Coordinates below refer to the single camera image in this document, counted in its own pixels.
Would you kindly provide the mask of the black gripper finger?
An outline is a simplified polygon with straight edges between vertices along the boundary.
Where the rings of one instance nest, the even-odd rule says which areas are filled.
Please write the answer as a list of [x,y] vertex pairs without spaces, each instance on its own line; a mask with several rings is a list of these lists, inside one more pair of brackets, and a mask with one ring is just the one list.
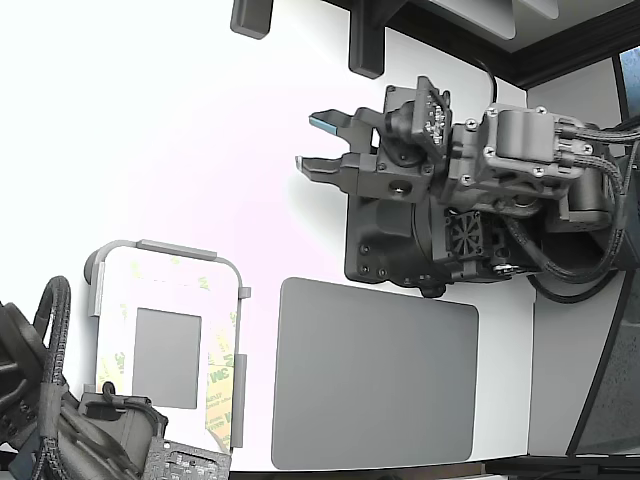
[[311,126],[344,140],[350,150],[370,150],[373,127],[356,115],[335,109],[314,112],[309,116]]
[[295,163],[312,182],[334,185],[346,194],[357,193],[359,154],[346,153],[337,159],[296,156]]

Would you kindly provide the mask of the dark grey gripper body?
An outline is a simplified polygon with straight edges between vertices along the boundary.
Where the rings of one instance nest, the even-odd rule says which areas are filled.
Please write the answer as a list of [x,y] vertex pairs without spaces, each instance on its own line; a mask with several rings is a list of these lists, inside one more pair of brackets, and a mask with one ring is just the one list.
[[373,127],[371,149],[357,150],[361,197],[419,203],[443,164],[443,136],[409,119],[360,119]]

